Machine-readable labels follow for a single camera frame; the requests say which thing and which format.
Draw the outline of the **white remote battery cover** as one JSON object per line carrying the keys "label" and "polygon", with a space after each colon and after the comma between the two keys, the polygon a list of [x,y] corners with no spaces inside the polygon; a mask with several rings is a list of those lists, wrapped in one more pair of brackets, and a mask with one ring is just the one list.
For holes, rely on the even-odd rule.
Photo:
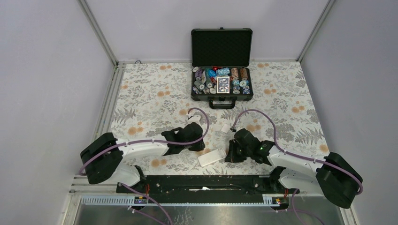
{"label": "white remote battery cover", "polygon": [[223,133],[228,133],[230,131],[230,125],[229,124],[224,124],[221,128],[221,132]]}

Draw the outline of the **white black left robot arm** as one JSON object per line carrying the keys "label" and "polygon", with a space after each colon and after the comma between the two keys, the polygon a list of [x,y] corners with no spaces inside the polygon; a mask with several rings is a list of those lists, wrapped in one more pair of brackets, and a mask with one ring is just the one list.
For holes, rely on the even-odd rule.
{"label": "white black left robot arm", "polygon": [[144,175],[138,167],[124,165],[123,160],[176,155],[183,150],[202,151],[207,132],[199,123],[191,122],[184,128],[164,131],[158,138],[144,140],[122,141],[111,132],[104,133],[81,151],[83,166],[79,174],[86,176],[91,185],[108,180],[126,184],[139,193],[145,188]]}

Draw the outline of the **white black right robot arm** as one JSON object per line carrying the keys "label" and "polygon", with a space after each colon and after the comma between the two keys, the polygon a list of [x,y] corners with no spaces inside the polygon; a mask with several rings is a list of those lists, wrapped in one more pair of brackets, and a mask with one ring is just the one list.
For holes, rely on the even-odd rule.
{"label": "white black right robot arm", "polygon": [[225,158],[228,163],[242,163],[252,159],[258,164],[273,167],[260,190],[272,193],[287,191],[323,195],[332,204],[348,209],[357,195],[362,177],[339,154],[331,152],[316,159],[291,151],[281,151],[273,141],[260,141],[251,132],[241,129],[229,141]]}

